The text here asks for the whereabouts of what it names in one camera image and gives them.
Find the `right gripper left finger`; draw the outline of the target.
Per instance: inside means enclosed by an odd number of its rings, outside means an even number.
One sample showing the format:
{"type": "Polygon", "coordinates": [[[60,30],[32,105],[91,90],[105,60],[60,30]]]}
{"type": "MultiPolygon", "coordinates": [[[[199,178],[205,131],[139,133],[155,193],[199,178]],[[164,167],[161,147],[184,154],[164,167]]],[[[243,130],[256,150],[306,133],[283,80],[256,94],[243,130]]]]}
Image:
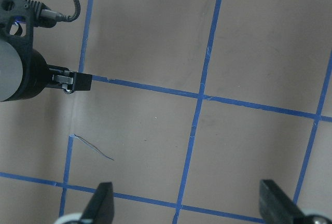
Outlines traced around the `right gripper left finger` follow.
{"type": "Polygon", "coordinates": [[[113,184],[100,183],[84,209],[80,223],[111,224],[114,214],[113,184]]]}

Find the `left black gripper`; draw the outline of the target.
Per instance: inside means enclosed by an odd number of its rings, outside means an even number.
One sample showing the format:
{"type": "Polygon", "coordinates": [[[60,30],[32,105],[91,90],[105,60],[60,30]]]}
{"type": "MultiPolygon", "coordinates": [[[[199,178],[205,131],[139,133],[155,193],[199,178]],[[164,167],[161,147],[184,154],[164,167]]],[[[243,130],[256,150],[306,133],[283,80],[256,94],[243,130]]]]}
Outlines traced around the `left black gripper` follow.
{"type": "Polygon", "coordinates": [[[71,71],[66,67],[47,65],[44,57],[32,49],[24,62],[23,82],[17,100],[31,99],[47,88],[63,91],[90,91],[92,75],[71,71]]]}

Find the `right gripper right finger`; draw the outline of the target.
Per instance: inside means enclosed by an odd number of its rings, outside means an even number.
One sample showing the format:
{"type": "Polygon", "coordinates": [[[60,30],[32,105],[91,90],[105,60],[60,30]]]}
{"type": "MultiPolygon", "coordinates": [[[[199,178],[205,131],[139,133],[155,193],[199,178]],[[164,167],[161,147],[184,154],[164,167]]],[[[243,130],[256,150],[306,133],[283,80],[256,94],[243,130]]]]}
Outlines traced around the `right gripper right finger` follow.
{"type": "Polygon", "coordinates": [[[271,179],[259,183],[259,213],[265,223],[303,223],[304,213],[271,179]]]}

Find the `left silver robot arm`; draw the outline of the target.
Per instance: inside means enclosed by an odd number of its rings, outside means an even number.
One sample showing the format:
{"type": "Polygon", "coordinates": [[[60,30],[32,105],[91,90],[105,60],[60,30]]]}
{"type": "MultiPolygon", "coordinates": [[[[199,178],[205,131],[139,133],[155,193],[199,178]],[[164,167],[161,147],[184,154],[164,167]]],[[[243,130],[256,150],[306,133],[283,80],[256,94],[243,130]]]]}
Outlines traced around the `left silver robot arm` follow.
{"type": "Polygon", "coordinates": [[[63,90],[67,94],[91,90],[92,75],[49,65],[32,50],[30,65],[24,65],[18,51],[1,40],[1,102],[31,99],[45,88],[63,90]]]}

